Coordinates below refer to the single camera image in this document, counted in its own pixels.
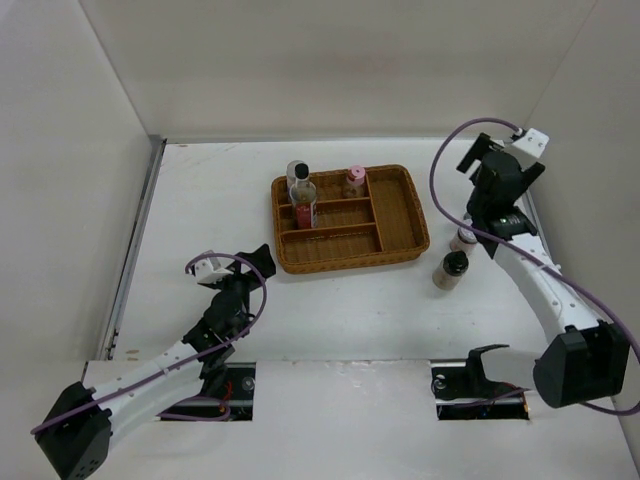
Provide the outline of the pink-cap clear spice bottle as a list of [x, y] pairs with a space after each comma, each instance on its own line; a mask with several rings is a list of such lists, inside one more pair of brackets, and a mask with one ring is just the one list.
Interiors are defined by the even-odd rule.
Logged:
[[344, 198], [365, 196], [366, 171], [362, 166], [351, 166], [346, 173], [342, 193]]

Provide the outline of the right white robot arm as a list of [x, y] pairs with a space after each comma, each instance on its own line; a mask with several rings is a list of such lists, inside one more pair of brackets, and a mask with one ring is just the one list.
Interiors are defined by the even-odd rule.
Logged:
[[476, 238], [518, 287], [548, 343], [541, 354], [518, 355], [518, 371], [552, 408], [618, 394], [629, 357], [627, 336], [561, 281], [536, 227], [516, 205], [544, 166], [535, 162], [522, 168], [504, 146], [482, 133], [457, 169], [471, 175], [466, 212]]

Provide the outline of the black-cap small pepper bottle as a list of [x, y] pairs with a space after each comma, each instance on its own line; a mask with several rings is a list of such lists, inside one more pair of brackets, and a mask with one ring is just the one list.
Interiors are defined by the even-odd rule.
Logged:
[[469, 268], [469, 259], [463, 251], [446, 254], [434, 271], [432, 280], [441, 290], [453, 290]]

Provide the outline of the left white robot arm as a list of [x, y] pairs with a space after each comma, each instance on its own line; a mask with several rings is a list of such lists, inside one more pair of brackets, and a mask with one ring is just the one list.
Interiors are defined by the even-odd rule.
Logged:
[[101, 385], [66, 387], [31, 434], [61, 479], [85, 479], [117, 442], [172, 407], [195, 397], [214, 398], [224, 387], [227, 359], [263, 311], [250, 307], [276, 273], [268, 245], [234, 255], [204, 252], [185, 267], [196, 283], [214, 291], [210, 305], [165, 352]]

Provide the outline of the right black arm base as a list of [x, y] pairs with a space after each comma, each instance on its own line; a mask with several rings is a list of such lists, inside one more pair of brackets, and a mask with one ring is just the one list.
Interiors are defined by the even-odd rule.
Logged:
[[482, 355], [505, 348], [505, 344], [487, 345], [470, 350], [464, 359], [430, 362], [440, 421], [529, 420], [526, 389], [486, 377]]

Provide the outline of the silver-lid jar with blue label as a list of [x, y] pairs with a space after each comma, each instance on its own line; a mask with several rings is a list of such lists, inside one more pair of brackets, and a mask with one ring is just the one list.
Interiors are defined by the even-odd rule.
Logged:
[[301, 160], [291, 161], [286, 168], [286, 191], [290, 192], [291, 187], [295, 184], [296, 174], [295, 170], [299, 164], [303, 164]]

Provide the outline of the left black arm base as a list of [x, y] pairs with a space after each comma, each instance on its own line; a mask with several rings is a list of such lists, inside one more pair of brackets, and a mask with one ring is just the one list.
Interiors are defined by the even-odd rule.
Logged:
[[206, 380], [194, 397], [180, 401], [158, 415], [161, 421], [251, 421], [256, 389], [255, 363], [225, 364]]

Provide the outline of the tall dark vinegar bottle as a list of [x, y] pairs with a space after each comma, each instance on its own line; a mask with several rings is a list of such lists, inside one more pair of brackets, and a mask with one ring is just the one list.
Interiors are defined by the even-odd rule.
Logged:
[[298, 229], [317, 227], [317, 189], [310, 179], [309, 167], [299, 163], [294, 168], [294, 182], [289, 189], [293, 215]]

